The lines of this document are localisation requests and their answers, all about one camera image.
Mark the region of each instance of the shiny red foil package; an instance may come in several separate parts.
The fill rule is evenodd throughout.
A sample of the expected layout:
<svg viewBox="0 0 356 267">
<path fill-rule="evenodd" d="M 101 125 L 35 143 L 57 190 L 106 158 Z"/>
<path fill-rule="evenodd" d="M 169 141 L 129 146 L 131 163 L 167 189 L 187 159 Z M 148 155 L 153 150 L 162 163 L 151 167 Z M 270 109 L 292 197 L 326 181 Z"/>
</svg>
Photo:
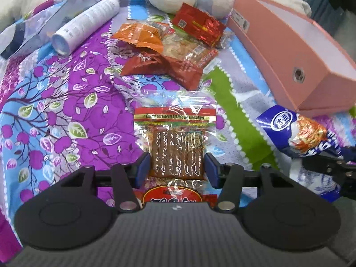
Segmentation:
<svg viewBox="0 0 356 267">
<path fill-rule="evenodd" d="M 130 58 L 121 70 L 120 75 L 142 73 L 146 75 L 168 74 L 187 90 L 197 90 L 202 77 L 202 68 L 189 61 L 144 51 Z"/>
<path fill-rule="evenodd" d="M 193 37 L 213 47 L 220 40 L 226 25 L 208 13 L 183 3 L 172 20 L 172 24 L 181 28 Z"/>
</svg>

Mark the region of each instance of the pink box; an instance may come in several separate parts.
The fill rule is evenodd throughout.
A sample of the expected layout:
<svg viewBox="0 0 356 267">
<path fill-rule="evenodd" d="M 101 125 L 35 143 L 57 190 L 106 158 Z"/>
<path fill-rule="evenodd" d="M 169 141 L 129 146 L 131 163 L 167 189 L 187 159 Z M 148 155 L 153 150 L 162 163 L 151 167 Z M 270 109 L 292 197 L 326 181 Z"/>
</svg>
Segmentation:
<svg viewBox="0 0 356 267">
<path fill-rule="evenodd" d="M 227 26 L 278 104 L 309 117 L 355 105 L 356 64 L 315 21 L 271 0 L 235 0 Z"/>
</svg>

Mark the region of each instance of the barcode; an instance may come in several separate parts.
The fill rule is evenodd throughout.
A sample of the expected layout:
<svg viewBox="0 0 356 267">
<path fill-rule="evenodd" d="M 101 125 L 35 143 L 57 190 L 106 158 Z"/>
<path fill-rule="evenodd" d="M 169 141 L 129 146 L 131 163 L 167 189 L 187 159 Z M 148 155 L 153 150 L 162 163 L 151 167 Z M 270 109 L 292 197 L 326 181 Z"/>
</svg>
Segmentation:
<svg viewBox="0 0 356 267">
<path fill-rule="evenodd" d="M 181 41 L 183 39 L 183 37 L 179 37 L 178 35 L 173 35 L 173 37 L 172 37 L 172 40 L 173 41 L 175 41 L 175 42 L 179 42 L 179 41 Z"/>
<path fill-rule="evenodd" d="M 186 21 L 179 20 L 178 26 L 184 29 L 184 27 L 186 26 Z"/>
<path fill-rule="evenodd" d="M 198 45 L 197 47 L 194 48 L 193 52 L 197 55 L 202 53 L 205 50 L 204 46 Z"/>
</svg>

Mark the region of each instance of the box sticker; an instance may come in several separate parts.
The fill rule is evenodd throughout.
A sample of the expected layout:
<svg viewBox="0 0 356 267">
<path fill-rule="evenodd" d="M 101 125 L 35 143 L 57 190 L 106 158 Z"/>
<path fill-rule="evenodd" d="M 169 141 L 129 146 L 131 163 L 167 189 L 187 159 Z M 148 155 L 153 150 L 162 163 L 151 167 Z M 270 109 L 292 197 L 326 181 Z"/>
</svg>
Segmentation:
<svg viewBox="0 0 356 267">
<path fill-rule="evenodd" d="M 250 27 L 250 22 L 248 22 L 238 11 L 233 9 L 231 13 L 231 18 L 234 20 L 234 22 L 240 26 L 240 28 L 247 33 Z"/>
</svg>

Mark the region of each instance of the red label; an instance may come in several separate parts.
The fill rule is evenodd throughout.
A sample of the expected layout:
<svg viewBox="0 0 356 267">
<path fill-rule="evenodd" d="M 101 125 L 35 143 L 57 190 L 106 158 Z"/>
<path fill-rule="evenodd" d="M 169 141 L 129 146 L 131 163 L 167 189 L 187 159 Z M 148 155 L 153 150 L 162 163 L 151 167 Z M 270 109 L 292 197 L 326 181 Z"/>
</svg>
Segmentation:
<svg viewBox="0 0 356 267">
<path fill-rule="evenodd" d="M 142 202 L 202 202 L 202 197 L 197 192 L 181 186 L 158 186 L 145 193 Z"/>
</svg>

